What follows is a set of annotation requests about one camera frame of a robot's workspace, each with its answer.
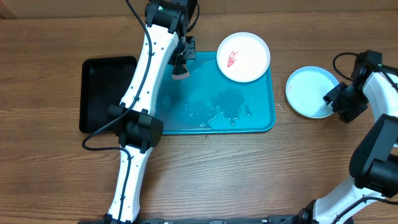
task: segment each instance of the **black container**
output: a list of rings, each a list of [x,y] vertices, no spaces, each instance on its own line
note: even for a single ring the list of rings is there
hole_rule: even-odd
[[[79,122],[81,132],[92,133],[111,121],[108,118],[108,108],[120,104],[136,67],[137,60],[133,56],[95,58],[83,63]]]

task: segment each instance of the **wooden surface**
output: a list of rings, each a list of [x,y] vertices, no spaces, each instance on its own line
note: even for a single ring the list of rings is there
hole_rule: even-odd
[[[162,138],[147,165],[141,217],[296,214],[328,194],[349,175],[351,155],[373,125],[371,111],[350,124],[336,115],[306,119],[287,103],[285,83],[303,66],[332,71],[331,60],[345,51],[377,50],[398,66],[397,21],[397,11],[201,17],[192,32],[198,51],[216,50],[239,31],[267,42],[277,121],[264,134]],[[101,218],[113,199],[119,152],[81,148],[81,65],[138,57],[143,31],[133,17],[2,20],[0,30],[0,223]],[[349,74],[353,58],[338,66]],[[104,135],[91,144],[116,141]],[[397,219],[397,207],[379,202],[356,216],[358,223]]]
[[[130,16],[123,0],[0,0],[15,15],[7,19]],[[198,0],[202,14],[254,12],[362,11],[398,9],[398,0]],[[131,0],[144,15],[148,0]]]

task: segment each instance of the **brown wooden tabletop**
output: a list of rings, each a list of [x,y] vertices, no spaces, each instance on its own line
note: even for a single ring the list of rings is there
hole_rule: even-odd
[[[264,134],[162,138],[148,161],[141,217],[296,214],[349,175],[351,155],[373,125],[371,110],[350,124],[337,115],[307,119],[289,106],[285,83],[307,65],[332,72],[340,52],[373,49],[397,67],[398,11],[201,16],[192,34],[197,51],[206,51],[241,31],[271,49],[275,126]],[[134,17],[0,21],[0,223],[75,223],[108,211],[119,152],[81,148],[81,65],[138,57],[142,40]],[[338,66],[350,74],[353,58]],[[117,138],[90,144],[116,146]],[[376,202],[355,220],[397,223],[398,208]]]

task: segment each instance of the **blue tray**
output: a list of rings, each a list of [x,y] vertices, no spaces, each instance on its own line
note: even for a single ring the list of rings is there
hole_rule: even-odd
[[[271,68],[258,80],[238,83],[217,66],[216,52],[197,52],[188,61],[191,77],[173,80],[166,67],[155,117],[164,134],[258,133],[275,124]]]

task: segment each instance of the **red scribble on plate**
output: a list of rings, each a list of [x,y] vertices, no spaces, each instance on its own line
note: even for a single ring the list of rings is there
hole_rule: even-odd
[[[228,58],[228,63],[226,65],[228,68],[231,67],[235,63],[235,61],[236,61],[235,56],[237,53],[239,53],[239,52],[232,51],[230,53],[229,58]]]

